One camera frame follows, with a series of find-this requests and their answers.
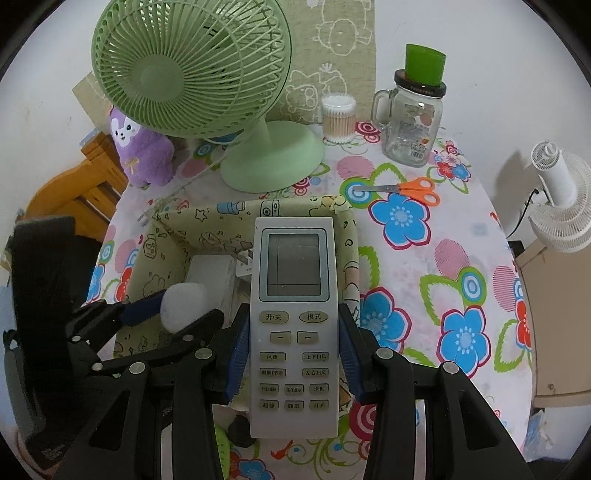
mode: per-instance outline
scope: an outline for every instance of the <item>container lid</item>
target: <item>container lid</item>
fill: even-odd
[[[329,93],[322,97],[322,111],[328,115],[355,113],[357,100],[345,93]]]
[[[407,44],[404,70],[407,78],[423,85],[438,86],[443,78],[446,56],[422,45]]]
[[[433,87],[431,85],[413,82],[408,78],[404,70],[396,70],[394,72],[394,81],[399,87],[427,97],[442,98],[447,92],[447,85],[445,83],[441,82],[438,87]]]

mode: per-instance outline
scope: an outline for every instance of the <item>tablecloth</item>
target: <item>tablecloth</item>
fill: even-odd
[[[356,132],[348,144],[324,140],[326,155],[320,167],[284,190],[265,195],[236,192],[214,167],[181,189],[164,207],[164,214],[192,208],[198,215],[199,206],[216,202],[342,194],[356,212],[360,325],[372,330],[381,345],[412,362],[431,366],[457,362],[522,447],[532,392],[530,332],[517,268],[482,185],[451,139],[437,137],[427,165],[411,168],[383,155],[380,132],[370,123],[357,123]],[[222,154],[222,147],[203,141],[194,152],[177,153],[176,175],[168,185],[125,190],[95,268],[89,300],[125,298],[134,252],[145,241],[138,216]],[[439,205],[427,207],[393,193],[353,191],[357,184],[395,184],[422,176],[435,182]],[[420,402],[415,416],[415,477],[423,478],[425,428]],[[230,477],[362,478],[374,420],[375,407],[351,399],[343,408],[338,437],[287,437],[261,440],[248,449],[233,447]]]

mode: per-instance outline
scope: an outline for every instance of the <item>black jar lid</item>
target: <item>black jar lid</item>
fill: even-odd
[[[404,69],[396,70],[394,73],[394,81],[396,82],[396,85],[404,89],[428,97],[442,98],[447,92],[447,86],[443,82],[441,82],[441,85],[434,87],[433,85],[423,85],[422,83],[413,82],[412,80],[407,79]]]

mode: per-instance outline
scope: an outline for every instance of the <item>green desk fan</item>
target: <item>green desk fan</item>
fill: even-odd
[[[290,70],[277,0],[113,0],[96,26],[92,64],[126,116],[166,135],[244,129],[221,166],[230,187],[260,193],[308,176],[321,140],[295,122],[265,122]]]

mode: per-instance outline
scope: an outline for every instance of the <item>purple plush toy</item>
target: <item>purple plush toy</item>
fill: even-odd
[[[174,145],[168,137],[142,127],[116,108],[109,118],[119,161],[132,185],[161,187],[172,180]]]

